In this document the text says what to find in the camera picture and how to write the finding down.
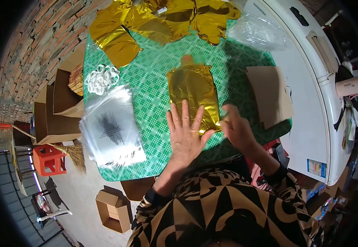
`sleeve cuff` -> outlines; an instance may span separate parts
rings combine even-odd
[[[170,200],[170,197],[164,197],[157,192],[153,190],[153,188],[150,188],[147,192],[144,198],[149,201],[153,206],[165,206]]]
[[[276,185],[282,182],[288,172],[289,170],[287,170],[287,168],[280,163],[278,170],[274,174],[270,176],[264,176],[264,178],[267,180],[269,185]]]

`black and tan patterned top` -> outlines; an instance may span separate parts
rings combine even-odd
[[[205,246],[231,239],[243,246],[320,246],[296,179],[282,165],[266,177],[272,193],[229,170],[187,176],[172,198],[152,189],[137,207],[127,246]]]

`label sticker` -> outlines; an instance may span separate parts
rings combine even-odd
[[[164,13],[167,10],[166,7],[163,7],[162,9],[157,10],[159,14]]]
[[[307,159],[308,172],[326,178],[326,163]]]

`straw broom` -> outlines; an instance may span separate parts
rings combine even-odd
[[[15,126],[15,125],[12,125],[12,126],[13,126],[13,128],[20,131],[21,133],[29,136],[30,138],[36,139],[36,137],[28,134],[27,132],[23,131],[22,129],[18,128],[17,126]],[[79,146],[79,145],[61,146],[61,145],[55,145],[55,144],[50,144],[50,143],[47,143],[47,144],[50,146],[53,146],[57,150],[66,154],[73,161],[73,164],[74,164],[75,168],[78,170],[78,172],[80,172],[80,174],[82,174],[82,175],[86,174],[86,165],[85,165],[85,161],[84,161],[84,154],[83,154],[82,146]]]

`white ribbon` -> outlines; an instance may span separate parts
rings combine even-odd
[[[103,95],[111,86],[120,81],[120,71],[114,66],[100,64],[96,70],[88,74],[84,80],[87,89],[91,93]]]

